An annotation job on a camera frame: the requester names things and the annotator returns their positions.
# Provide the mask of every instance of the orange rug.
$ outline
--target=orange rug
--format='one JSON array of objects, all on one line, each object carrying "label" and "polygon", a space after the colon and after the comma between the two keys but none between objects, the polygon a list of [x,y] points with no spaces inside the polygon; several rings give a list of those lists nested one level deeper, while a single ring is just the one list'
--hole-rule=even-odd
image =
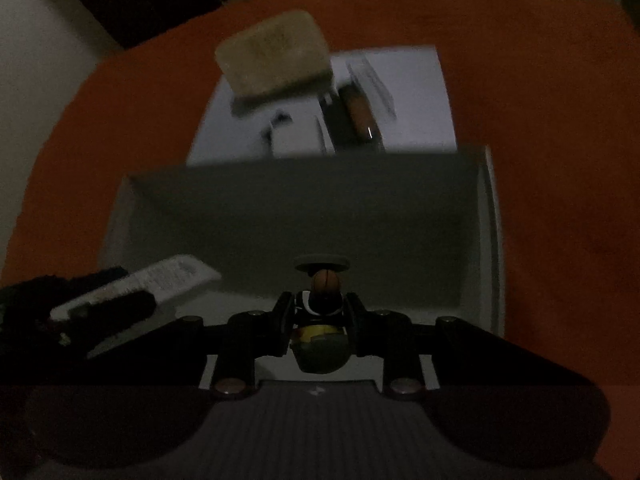
[{"label": "orange rug", "polygon": [[182,163],[220,41],[306,9],[332,50],[436,45],[459,142],[494,154],[506,336],[605,387],[598,462],[640,473],[640,38],[605,0],[251,0],[102,63],[40,153],[4,284],[95,270],[127,173]]}]

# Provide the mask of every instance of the metal screw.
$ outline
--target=metal screw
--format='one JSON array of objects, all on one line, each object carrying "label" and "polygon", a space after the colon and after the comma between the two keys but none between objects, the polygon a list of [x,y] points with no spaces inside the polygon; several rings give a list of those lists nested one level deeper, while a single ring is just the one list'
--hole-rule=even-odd
[{"label": "metal screw", "polygon": [[237,395],[244,391],[246,383],[242,379],[228,377],[226,379],[220,379],[214,388],[221,394]]},{"label": "metal screw", "polygon": [[422,385],[419,381],[408,377],[394,379],[391,381],[391,384],[389,384],[389,387],[391,387],[393,393],[398,395],[413,395],[422,389]]}]

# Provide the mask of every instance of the white label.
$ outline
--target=white label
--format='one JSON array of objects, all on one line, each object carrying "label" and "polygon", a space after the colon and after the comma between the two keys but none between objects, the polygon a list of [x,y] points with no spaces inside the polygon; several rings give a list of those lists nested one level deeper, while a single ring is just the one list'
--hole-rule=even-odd
[{"label": "white label", "polygon": [[51,311],[50,318],[65,320],[69,311],[76,306],[112,300],[137,290],[150,292],[156,298],[156,303],[161,305],[196,286],[221,277],[219,272],[194,256],[178,254],[57,306]]}]

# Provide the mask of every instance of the basketball figurine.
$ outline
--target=basketball figurine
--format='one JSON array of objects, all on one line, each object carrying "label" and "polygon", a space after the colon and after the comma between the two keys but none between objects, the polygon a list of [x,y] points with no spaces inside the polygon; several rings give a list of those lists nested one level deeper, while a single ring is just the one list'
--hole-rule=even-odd
[{"label": "basketball figurine", "polygon": [[296,259],[296,269],[311,277],[310,290],[296,295],[296,328],[291,349],[298,367],[307,373],[328,374],[341,368],[351,356],[344,333],[342,294],[338,272],[349,261],[334,254],[310,254]]}]

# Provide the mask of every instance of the white wall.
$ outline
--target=white wall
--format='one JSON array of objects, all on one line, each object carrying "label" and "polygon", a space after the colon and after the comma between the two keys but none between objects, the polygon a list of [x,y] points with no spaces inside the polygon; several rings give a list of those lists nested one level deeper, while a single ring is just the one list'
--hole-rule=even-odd
[{"label": "white wall", "polygon": [[42,143],[118,49],[78,0],[0,0],[0,269]]}]

